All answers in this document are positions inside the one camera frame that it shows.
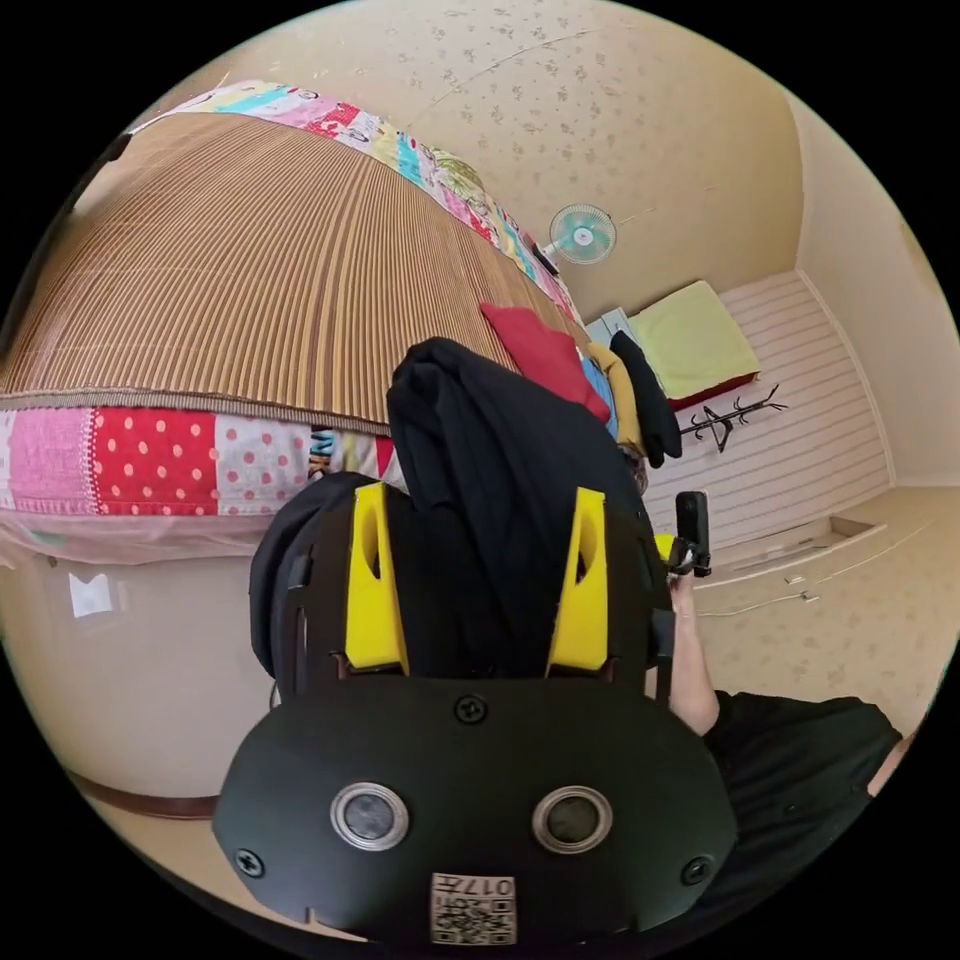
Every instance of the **yellow bracket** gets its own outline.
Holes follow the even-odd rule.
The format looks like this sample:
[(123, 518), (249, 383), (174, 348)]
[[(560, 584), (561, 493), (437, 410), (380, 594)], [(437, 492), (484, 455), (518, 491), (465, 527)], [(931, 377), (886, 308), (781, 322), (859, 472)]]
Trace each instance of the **yellow bracket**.
[(673, 549), (677, 538), (672, 533), (658, 533), (653, 538), (657, 544), (657, 553), (664, 562), (667, 569), (670, 568), (673, 560)]
[(409, 674), (382, 483), (355, 494), (346, 621), (344, 653), (355, 670), (400, 664)]
[(547, 673), (596, 672), (607, 661), (607, 544), (604, 496), (577, 490), (570, 551)]

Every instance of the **black fabric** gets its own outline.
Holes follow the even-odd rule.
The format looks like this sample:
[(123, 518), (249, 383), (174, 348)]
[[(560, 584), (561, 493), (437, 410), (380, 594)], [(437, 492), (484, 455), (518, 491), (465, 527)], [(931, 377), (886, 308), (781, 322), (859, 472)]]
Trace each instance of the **black fabric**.
[(813, 863), (869, 805), (867, 784), (901, 739), (876, 706), (856, 697), (717, 697), (720, 715), (704, 742), (739, 839), (696, 906), (650, 931), (665, 949), (706, 936)]
[(506, 674), (542, 675), (577, 488), (602, 491), (653, 536), (616, 441), (586, 407), (441, 338), (407, 353), (387, 413), (418, 512), (455, 518), (476, 551), (473, 589), (489, 591), (505, 629), (486, 638), (491, 655)]
[(492, 677), (505, 673), (507, 625), (473, 538), (446, 505), (390, 516), (394, 573), (411, 673)]
[(651, 467), (662, 467), (664, 455), (682, 456), (680, 424), (643, 351), (622, 330), (610, 341), (610, 349), (623, 361), (633, 385), (640, 420), (640, 436)]
[(307, 484), (276, 513), (250, 563), (250, 640), (253, 652), (267, 673), (277, 679), (273, 638), (273, 600), (282, 594), (281, 566), (297, 535), (317, 513), (336, 510), (353, 502), (358, 487), (376, 481), (358, 473), (334, 473)]

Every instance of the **screw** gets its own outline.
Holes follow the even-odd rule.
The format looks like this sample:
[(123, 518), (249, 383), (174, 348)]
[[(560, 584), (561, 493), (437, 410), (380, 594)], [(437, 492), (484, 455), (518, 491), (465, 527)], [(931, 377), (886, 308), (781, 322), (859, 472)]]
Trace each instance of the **screw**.
[(685, 887), (695, 887), (698, 883), (703, 883), (711, 873), (713, 873), (711, 857), (694, 857), (680, 871), (680, 882)]
[(233, 855), (237, 869), (253, 880), (263, 876), (263, 861), (250, 850), (238, 850)]
[(454, 704), (453, 712), (461, 723), (483, 723), (487, 716), (487, 705), (480, 697), (468, 693)]

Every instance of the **coat rack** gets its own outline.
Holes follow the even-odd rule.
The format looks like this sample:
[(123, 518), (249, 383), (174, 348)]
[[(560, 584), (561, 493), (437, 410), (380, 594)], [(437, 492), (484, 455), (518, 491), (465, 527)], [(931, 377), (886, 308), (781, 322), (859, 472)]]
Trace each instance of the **coat rack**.
[(751, 403), (746, 407), (740, 406), (740, 398), (737, 397), (737, 399), (733, 401), (733, 409), (728, 413), (716, 413), (706, 404), (704, 404), (703, 414), (706, 419), (697, 422), (698, 414), (695, 413), (690, 418), (691, 426), (687, 427), (685, 430), (681, 430), (680, 434), (682, 436), (686, 433), (692, 433), (698, 440), (702, 440), (703, 431), (709, 428), (710, 432), (713, 434), (713, 439), (717, 444), (717, 452), (723, 453), (727, 446), (727, 440), (730, 439), (730, 434), (733, 433), (734, 420), (747, 425), (749, 423), (749, 421), (746, 419), (746, 415), (748, 413), (756, 413), (758, 410), (789, 409), (786, 404), (774, 402), (773, 395), (779, 389), (780, 384), (778, 383), (763, 400), (758, 400), (756, 403)]

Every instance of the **baseboard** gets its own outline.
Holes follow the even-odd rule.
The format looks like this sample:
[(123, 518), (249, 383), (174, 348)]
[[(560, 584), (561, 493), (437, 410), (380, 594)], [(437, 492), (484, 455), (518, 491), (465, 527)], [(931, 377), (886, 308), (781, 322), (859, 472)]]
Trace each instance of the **baseboard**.
[(941, 473), (927, 477), (901, 476), (897, 478), (898, 487), (960, 487), (960, 475)]
[[(817, 289), (816, 284), (807, 276), (804, 270), (801, 270), (800, 267), (797, 267), (797, 275), (801, 280), (807, 285), (807, 289), (813, 294), (814, 299), (820, 306), (820, 309), (826, 314), (827, 319), (830, 321), (830, 325), (836, 331), (837, 336), (840, 338), (843, 343), (844, 348), (850, 356), (850, 359), (853, 361), (854, 369), (857, 371), (857, 376), (860, 378), (860, 383), (863, 384), (864, 393), (867, 395), (867, 402), (870, 404), (870, 409), (873, 412), (873, 418), (877, 423), (877, 431), (880, 434), (880, 442), (883, 444), (883, 456), (887, 461), (887, 472), (890, 474), (890, 485), (893, 487), (903, 487), (911, 486), (905, 480), (897, 476), (896, 467), (893, 464), (893, 453), (890, 450), (890, 440), (887, 437), (887, 428), (884, 425), (883, 417), (880, 416), (880, 407), (877, 404), (877, 398), (873, 395), (873, 390), (870, 387), (870, 380), (867, 377), (866, 372), (863, 369), (863, 364), (860, 363), (860, 358), (857, 356), (857, 351), (853, 349), (853, 344), (850, 342), (850, 338), (847, 336), (847, 331), (843, 329), (843, 324), (833, 315), (833, 311), (830, 309), (826, 300), (820, 294), (820, 291)], [(924, 486), (940, 486), (940, 484), (923, 484)]]
[(118, 810), (161, 820), (212, 820), (218, 797), (150, 797), (108, 787), (72, 770), (67, 776), (82, 794)]

